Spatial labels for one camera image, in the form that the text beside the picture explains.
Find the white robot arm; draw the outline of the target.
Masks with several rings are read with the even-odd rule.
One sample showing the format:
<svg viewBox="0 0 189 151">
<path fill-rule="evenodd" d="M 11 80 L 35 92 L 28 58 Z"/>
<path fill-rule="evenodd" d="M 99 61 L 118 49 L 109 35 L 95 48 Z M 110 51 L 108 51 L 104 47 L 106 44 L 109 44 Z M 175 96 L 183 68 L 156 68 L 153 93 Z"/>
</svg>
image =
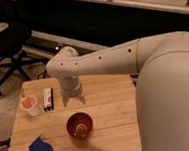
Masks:
<svg viewBox="0 0 189 151">
<path fill-rule="evenodd" d="M 68 98 L 81 92 L 80 75 L 136 75 L 142 151 L 189 151 L 189 32 L 141 37 L 88 55 L 67 46 L 46 69 Z"/>
</svg>

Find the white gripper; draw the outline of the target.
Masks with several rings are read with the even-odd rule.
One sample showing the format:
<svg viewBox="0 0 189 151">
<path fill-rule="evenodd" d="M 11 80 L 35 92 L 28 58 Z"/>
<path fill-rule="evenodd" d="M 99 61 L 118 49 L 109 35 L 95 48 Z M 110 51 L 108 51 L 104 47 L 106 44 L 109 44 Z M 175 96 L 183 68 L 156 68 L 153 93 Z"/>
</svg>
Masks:
<svg viewBox="0 0 189 151">
<path fill-rule="evenodd" d="M 61 87 L 61 93 L 64 95 L 62 102 L 64 106 L 67 106 L 70 96 L 77 96 L 76 99 L 82 104 L 86 104 L 85 96 L 82 93 L 82 83 L 77 76 L 70 76 L 68 78 L 62 78 L 59 81 Z"/>
</svg>

